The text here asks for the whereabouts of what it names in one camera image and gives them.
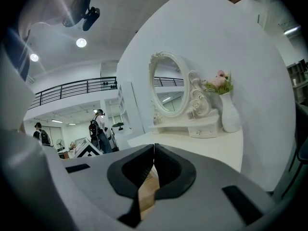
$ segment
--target black cap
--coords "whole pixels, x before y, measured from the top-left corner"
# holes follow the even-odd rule
[[[40,124],[39,122],[37,122],[36,125],[35,125],[34,127],[36,128],[37,126],[38,126],[39,128],[41,128],[41,127],[42,127],[42,124]]]

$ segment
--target pink flower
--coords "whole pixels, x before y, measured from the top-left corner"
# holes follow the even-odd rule
[[[212,83],[217,88],[225,84],[225,81],[226,81],[225,77],[221,77],[221,76],[218,76],[216,78],[209,80],[209,82]]]
[[[222,70],[219,70],[218,72],[217,72],[217,77],[225,77],[226,75],[225,75],[225,72],[223,72]]]

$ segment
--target mirror frame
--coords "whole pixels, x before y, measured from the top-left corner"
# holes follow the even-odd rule
[[[183,80],[184,80],[184,95],[183,95],[183,100],[182,103],[179,107],[178,110],[171,112],[169,110],[167,110],[159,101],[158,96],[156,94],[155,91],[155,85],[154,85],[154,76],[155,76],[155,70],[157,68],[157,62],[161,59],[164,58],[170,58],[172,59],[179,67],[182,75],[183,75]],[[152,97],[152,102],[155,105],[155,107],[157,108],[157,110],[164,116],[166,117],[177,117],[181,114],[183,114],[184,111],[186,111],[187,106],[189,104],[189,100],[190,100],[190,80],[189,80],[189,68],[187,67],[186,63],[184,62],[184,60],[178,56],[175,56],[172,53],[169,52],[159,52],[156,53],[154,55],[152,55],[151,57],[151,61],[149,63],[149,81],[150,81],[150,90],[151,90],[151,97]]]

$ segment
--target black chair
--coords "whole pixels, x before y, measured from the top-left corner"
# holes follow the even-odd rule
[[[294,174],[290,184],[285,189],[282,194],[282,198],[287,194],[290,190],[291,186],[295,182],[300,170],[303,165],[308,164],[308,113],[303,109],[303,107],[296,103],[296,130],[295,130],[295,141],[296,141],[296,151],[294,153],[291,165],[289,167],[289,172],[294,164],[295,157],[300,162],[299,167]]]

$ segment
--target headset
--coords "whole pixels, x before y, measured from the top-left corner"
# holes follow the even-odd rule
[[[82,29],[88,31],[101,14],[99,8],[90,8],[90,1],[91,0],[75,0],[70,8],[70,16],[67,16],[62,24],[65,27],[72,27],[81,19],[85,19]]]

